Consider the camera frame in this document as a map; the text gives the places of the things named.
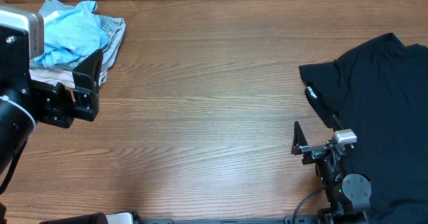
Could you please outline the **light blue printed t-shirt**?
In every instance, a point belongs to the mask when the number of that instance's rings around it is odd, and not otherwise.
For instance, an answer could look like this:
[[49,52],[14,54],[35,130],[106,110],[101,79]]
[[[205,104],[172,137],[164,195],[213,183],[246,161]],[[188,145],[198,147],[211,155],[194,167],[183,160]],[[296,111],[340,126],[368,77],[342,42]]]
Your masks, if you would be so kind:
[[44,53],[36,64],[47,68],[69,64],[105,47],[110,38],[94,14],[98,4],[82,1],[75,6],[58,0],[46,0],[39,14],[44,20]]

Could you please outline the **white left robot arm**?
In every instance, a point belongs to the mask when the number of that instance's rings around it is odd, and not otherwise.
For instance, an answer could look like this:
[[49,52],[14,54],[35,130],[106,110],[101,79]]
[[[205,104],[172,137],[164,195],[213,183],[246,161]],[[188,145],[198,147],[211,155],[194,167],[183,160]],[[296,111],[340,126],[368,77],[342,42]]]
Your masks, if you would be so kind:
[[99,112],[103,52],[97,49],[72,71],[75,87],[32,80],[29,34],[1,27],[1,183],[5,191],[37,123],[69,128],[75,119],[92,122]]

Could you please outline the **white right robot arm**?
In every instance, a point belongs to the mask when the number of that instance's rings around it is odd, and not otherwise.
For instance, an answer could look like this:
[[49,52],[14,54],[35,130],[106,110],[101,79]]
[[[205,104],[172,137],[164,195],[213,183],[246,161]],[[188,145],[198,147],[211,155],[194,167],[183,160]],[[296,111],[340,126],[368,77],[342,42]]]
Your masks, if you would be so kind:
[[[352,154],[357,136],[351,129],[344,129],[336,116],[332,116],[334,133],[325,145],[310,146],[299,122],[294,122],[291,153],[302,156],[302,164],[314,164],[322,187],[309,194],[296,207],[291,223],[368,223],[366,212],[370,209],[372,193],[370,179],[345,170],[342,159]],[[299,215],[309,199],[325,192],[328,207],[315,215]]]

